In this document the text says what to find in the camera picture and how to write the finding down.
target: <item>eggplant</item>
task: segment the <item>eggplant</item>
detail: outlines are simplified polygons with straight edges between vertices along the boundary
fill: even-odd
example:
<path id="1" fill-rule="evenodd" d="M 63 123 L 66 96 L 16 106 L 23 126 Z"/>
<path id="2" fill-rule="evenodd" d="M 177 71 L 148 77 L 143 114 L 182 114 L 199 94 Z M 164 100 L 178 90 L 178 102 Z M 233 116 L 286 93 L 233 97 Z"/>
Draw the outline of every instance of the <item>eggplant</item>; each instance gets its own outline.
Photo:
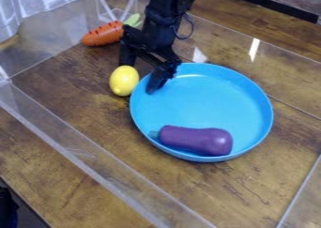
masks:
<path id="1" fill-rule="evenodd" d="M 185 128 L 163 126 L 158 132 L 158 140 L 163 145 L 209 156 L 225 156 L 231 152 L 231 134 L 217 128 Z"/>

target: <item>orange carrot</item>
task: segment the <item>orange carrot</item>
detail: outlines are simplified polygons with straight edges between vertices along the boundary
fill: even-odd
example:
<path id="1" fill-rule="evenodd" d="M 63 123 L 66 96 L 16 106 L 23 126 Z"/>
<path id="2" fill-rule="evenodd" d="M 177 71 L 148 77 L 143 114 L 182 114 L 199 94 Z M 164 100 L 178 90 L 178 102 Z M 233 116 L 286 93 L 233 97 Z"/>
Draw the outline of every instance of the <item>orange carrot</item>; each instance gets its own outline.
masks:
<path id="1" fill-rule="evenodd" d="M 84 35 L 82 42 L 87 46 L 112 44 L 114 42 L 120 41 L 123 33 L 123 23 L 114 21 L 90 30 Z"/>

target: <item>yellow lemon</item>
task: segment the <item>yellow lemon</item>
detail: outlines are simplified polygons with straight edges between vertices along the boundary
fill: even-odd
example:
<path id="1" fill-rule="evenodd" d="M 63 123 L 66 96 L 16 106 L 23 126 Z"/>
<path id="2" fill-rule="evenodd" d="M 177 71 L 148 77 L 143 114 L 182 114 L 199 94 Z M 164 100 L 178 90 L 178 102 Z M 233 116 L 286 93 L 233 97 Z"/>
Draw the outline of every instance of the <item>yellow lemon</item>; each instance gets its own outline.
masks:
<path id="1" fill-rule="evenodd" d="M 110 89 L 115 95 L 124 97 L 131 94 L 139 82 L 139 74 L 131 66 L 120 66 L 110 76 Z"/>

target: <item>toy carrot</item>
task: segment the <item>toy carrot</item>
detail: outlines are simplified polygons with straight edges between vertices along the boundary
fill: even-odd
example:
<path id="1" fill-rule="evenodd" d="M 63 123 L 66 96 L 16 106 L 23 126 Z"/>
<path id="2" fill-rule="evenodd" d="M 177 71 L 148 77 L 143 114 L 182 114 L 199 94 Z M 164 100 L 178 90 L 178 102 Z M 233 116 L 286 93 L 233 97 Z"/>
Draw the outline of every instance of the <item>toy carrot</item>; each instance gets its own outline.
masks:
<path id="1" fill-rule="evenodd" d="M 82 39 L 83 44 L 87 46 L 102 46 L 120 41 L 124 34 L 123 24 L 138 26 L 140 24 L 138 20 L 139 14 L 134 14 L 123 23 L 120 21 L 112 21 L 98 26 L 84 35 Z"/>

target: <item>blue bowl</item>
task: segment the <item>blue bowl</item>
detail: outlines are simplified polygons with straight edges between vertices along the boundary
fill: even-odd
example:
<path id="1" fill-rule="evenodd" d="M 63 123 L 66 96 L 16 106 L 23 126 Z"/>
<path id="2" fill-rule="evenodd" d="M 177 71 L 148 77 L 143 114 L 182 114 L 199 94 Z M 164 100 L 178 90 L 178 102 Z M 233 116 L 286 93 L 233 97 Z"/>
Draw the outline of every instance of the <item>blue bowl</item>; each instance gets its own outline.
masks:
<path id="1" fill-rule="evenodd" d="M 211 64 L 183 63 L 175 78 L 148 95 L 150 76 L 131 93 L 130 114 L 155 147 L 183 160 L 217 162 L 239 157 L 263 141 L 273 123 L 271 103 L 245 75 Z M 164 125 L 227 130 L 231 152 L 226 156 L 205 156 L 162 145 L 150 134 Z"/>

